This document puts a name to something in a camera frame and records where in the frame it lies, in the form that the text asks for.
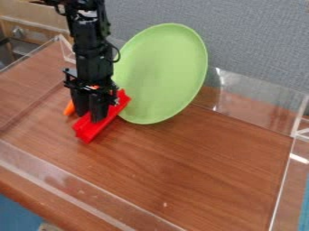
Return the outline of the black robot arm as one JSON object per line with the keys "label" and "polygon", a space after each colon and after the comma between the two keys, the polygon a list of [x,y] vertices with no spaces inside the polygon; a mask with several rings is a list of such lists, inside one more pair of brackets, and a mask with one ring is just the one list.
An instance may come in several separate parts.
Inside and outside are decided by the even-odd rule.
{"label": "black robot arm", "polygon": [[113,80],[114,52],[118,47],[108,40],[112,23],[106,16],[106,0],[39,0],[67,18],[77,68],[65,68],[65,86],[79,116],[91,114],[99,123],[109,108],[118,103],[118,85]]}

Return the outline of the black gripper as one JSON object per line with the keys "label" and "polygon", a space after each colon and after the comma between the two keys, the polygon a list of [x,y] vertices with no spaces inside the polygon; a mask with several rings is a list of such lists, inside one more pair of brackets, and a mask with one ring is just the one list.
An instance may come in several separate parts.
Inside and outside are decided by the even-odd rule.
{"label": "black gripper", "polygon": [[117,98],[118,86],[113,80],[114,60],[113,44],[95,47],[73,46],[75,69],[65,69],[65,86],[70,89],[78,116],[91,112],[91,120],[99,123],[109,112],[110,102]]}

